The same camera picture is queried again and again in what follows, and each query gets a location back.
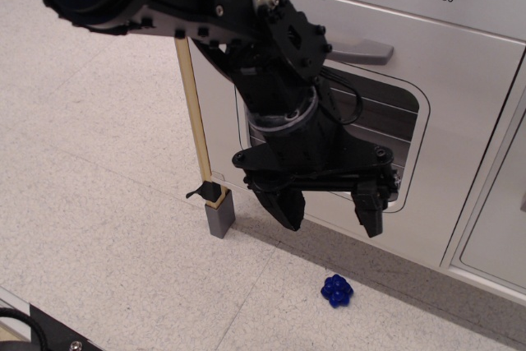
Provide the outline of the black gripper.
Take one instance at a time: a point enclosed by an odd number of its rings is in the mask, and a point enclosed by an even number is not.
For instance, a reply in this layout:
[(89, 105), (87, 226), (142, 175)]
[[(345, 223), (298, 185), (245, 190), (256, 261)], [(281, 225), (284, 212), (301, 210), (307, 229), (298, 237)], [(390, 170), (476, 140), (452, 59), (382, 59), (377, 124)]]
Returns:
[(243, 170), (248, 187), (281, 225), (300, 229), (304, 191), (348, 192), (367, 236), (382, 234), (384, 203), (399, 190), (391, 149), (351, 135), (318, 106), (250, 113), (248, 123), (264, 141), (235, 154), (233, 165)]

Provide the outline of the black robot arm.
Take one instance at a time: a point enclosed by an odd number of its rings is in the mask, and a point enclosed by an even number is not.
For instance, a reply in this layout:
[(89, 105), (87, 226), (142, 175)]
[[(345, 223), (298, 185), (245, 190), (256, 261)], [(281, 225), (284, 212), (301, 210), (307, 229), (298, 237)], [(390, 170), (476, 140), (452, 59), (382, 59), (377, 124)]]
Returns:
[(106, 35), (191, 39), (237, 88), (264, 143), (233, 157), (264, 208), (297, 230), (305, 191), (349, 192), (368, 236), (399, 189), (392, 151), (352, 136), (362, 105), (344, 118), (325, 66), (331, 46), (290, 0), (43, 0), (61, 18)]

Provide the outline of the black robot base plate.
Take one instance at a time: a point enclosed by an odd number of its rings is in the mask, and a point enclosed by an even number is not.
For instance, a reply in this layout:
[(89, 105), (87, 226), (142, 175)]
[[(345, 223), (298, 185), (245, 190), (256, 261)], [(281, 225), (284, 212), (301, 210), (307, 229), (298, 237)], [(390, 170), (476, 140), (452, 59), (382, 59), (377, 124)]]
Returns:
[(39, 308), (30, 305), (30, 316), (40, 325), (49, 350), (102, 351), (97, 344)]

